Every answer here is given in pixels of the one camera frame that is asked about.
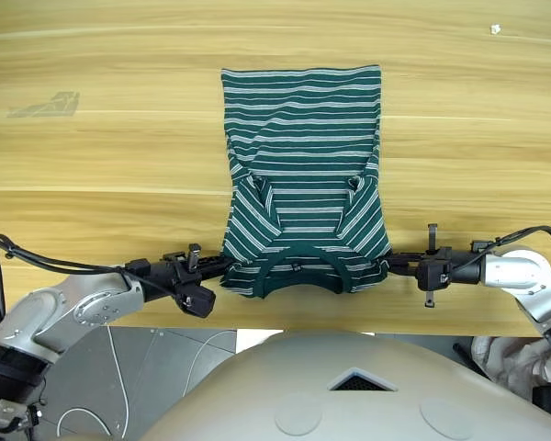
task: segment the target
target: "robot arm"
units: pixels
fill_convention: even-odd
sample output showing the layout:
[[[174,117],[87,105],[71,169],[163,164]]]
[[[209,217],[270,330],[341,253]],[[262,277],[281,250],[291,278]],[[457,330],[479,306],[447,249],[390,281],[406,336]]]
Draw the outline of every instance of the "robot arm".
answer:
[[[388,257],[389,270],[416,277],[419,289],[427,293],[424,303],[427,308],[434,308],[433,292],[451,283],[482,283],[501,288],[516,298],[520,309],[551,344],[551,265],[542,255],[527,248],[491,252],[497,246],[537,231],[551,234],[550,227],[533,227],[496,242],[474,241],[470,251],[456,251],[450,247],[436,249],[437,226],[430,224],[429,250],[391,255]]]
[[[435,290],[451,283],[502,288],[517,299],[529,320],[551,342],[551,267],[546,259],[525,249],[490,253],[495,246],[548,228],[527,229],[495,243],[475,241],[470,251],[455,251],[435,249],[436,225],[430,225],[425,253],[393,254],[384,259],[391,272],[417,278],[419,288],[427,292],[426,307],[434,307]],[[155,264],[140,259],[109,267],[48,259],[17,247],[5,236],[0,236],[0,247],[7,256],[71,274],[55,287],[31,292],[0,322],[0,433],[17,429],[25,418],[33,420],[25,404],[29,394],[49,367],[96,326],[165,296],[173,297],[182,311],[206,317],[215,296],[200,282],[223,274],[233,263],[224,256],[199,259],[200,249],[195,244],[190,245],[188,256],[166,254]],[[82,269],[63,271],[55,264]],[[3,298],[0,305],[4,307]]]
[[[512,294],[536,330],[551,344],[551,265],[542,255],[523,248],[487,254],[481,282]]]
[[[8,253],[31,255],[13,245],[7,246]],[[101,267],[101,274],[71,274],[62,283],[31,291],[19,301],[0,322],[0,433],[35,424],[32,420],[37,415],[26,405],[28,396],[51,365],[97,326],[166,296],[174,298],[185,313],[207,317],[216,296],[200,282],[222,274],[231,261],[199,258],[199,252],[199,245],[192,244],[188,256],[166,254],[158,263],[139,259]]]

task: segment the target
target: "gray floor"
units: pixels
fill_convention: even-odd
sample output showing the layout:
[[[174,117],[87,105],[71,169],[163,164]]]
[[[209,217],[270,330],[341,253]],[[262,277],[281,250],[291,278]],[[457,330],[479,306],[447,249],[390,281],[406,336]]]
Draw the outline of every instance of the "gray floor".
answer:
[[[200,346],[221,330],[143,329],[113,327],[118,362],[129,396],[129,430],[126,439],[138,440],[147,429],[176,403],[184,392],[188,370]],[[379,334],[427,347],[457,362],[453,343],[471,344],[471,337]],[[234,354],[235,333],[212,340],[200,353],[192,370],[190,388],[213,368]],[[55,438],[55,425],[72,407],[85,407],[98,414],[113,434],[125,421],[124,401],[110,351],[106,328],[99,328],[74,346],[50,370],[43,393],[47,404],[36,433],[38,441]],[[64,434],[101,433],[88,415],[71,413],[62,424]],[[12,434],[8,441],[20,441]]]

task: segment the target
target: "green striped shirt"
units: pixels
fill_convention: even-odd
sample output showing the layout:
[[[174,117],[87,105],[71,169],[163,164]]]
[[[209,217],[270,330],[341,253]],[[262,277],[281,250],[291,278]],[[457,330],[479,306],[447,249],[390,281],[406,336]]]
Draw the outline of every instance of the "green striped shirt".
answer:
[[[378,66],[222,71],[233,194],[221,285],[245,296],[386,278]]]

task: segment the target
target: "white cable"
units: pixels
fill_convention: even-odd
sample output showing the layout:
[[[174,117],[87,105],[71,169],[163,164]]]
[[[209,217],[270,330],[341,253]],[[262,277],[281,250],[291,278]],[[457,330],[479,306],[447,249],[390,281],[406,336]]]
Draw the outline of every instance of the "white cable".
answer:
[[[198,357],[200,356],[200,353],[202,352],[202,349],[204,349],[204,346],[206,346],[208,343],[210,343],[212,341],[213,338],[215,337],[218,337],[219,335],[224,335],[226,333],[237,333],[237,331],[233,331],[231,329],[229,329],[228,331],[220,331],[219,333],[216,333],[214,335],[211,335],[206,342],[204,342],[202,344],[202,346],[200,346],[200,348],[198,349],[198,352],[196,352],[196,355],[194,356],[194,360],[192,360],[192,365],[190,365],[190,370],[189,372],[187,373],[187,380],[186,380],[186,386],[184,387],[184,393],[182,394],[182,398],[185,397],[185,395],[187,394],[187,388],[189,387],[190,385],[190,379],[192,378],[192,370],[194,370],[194,365],[196,363],[196,360],[198,360]]]
[[[93,413],[92,411],[89,411],[88,409],[84,409],[83,407],[74,407],[74,408],[72,408],[72,409],[69,409],[69,410],[65,411],[65,412],[63,413],[63,415],[60,417],[59,421],[57,422],[56,434],[57,434],[57,437],[58,437],[58,438],[62,435],[62,422],[63,422],[63,418],[65,418],[67,415],[69,415],[69,414],[72,413],[72,412],[83,412],[83,413],[87,413],[88,415],[90,415],[91,417],[93,417],[96,421],[98,421],[98,423],[102,426],[102,428],[104,429],[104,431],[107,433],[108,436],[111,436],[111,435],[112,435],[112,434],[110,434],[110,431],[108,430],[107,425],[104,424],[104,421],[102,421],[98,415],[96,415],[96,414]]]
[[[125,401],[125,426],[122,429],[122,435],[120,439],[124,439],[127,434],[127,428],[129,427],[129,397],[127,396],[127,388],[125,382],[122,379],[122,373],[120,372],[120,364],[118,363],[117,349],[114,347],[114,340],[112,339],[112,331],[110,326],[107,326],[108,340],[110,340],[110,350],[112,351],[112,357],[114,358],[114,364],[117,367],[118,382],[120,383],[120,389],[122,390],[122,398]]]
[[[122,373],[120,372],[120,364],[118,363],[117,349],[114,346],[114,339],[112,338],[112,331],[110,331],[110,326],[107,326],[107,331],[108,331],[108,341],[110,342],[110,350],[112,352],[112,358],[114,358],[114,364],[117,368],[118,382],[120,383],[120,389],[122,390],[122,398],[125,401],[125,426],[122,429],[122,435],[120,436],[121,439],[124,439],[125,435],[127,434],[127,428],[129,427],[129,397],[127,396],[127,388],[125,388],[125,382],[122,379]],[[92,416],[96,421],[98,421],[98,423],[102,426],[102,428],[104,429],[104,431],[108,436],[112,436],[107,425],[104,423],[104,421],[102,421],[102,419],[98,415],[83,407],[74,407],[72,409],[69,409],[68,411],[65,411],[63,415],[60,417],[59,421],[57,422],[56,433],[58,437],[62,435],[63,418],[65,418],[68,414],[72,412],[87,413],[88,415]]]

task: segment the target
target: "wooden table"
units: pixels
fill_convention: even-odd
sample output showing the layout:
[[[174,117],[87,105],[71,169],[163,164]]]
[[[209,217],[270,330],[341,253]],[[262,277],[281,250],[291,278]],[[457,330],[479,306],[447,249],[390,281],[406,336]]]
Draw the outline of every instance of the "wooden table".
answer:
[[[395,250],[423,250],[432,221],[459,248],[551,224],[551,0],[1,0],[0,232],[96,264],[190,242],[215,254],[231,192],[219,69],[368,63],[383,70]],[[548,237],[526,243],[551,257]],[[5,277],[9,305],[61,279],[16,261]],[[482,287],[438,292],[429,310],[400,277],[266,300],[207,286],[205,321],[166,299],[119,323],[534,334],[512,297]]]

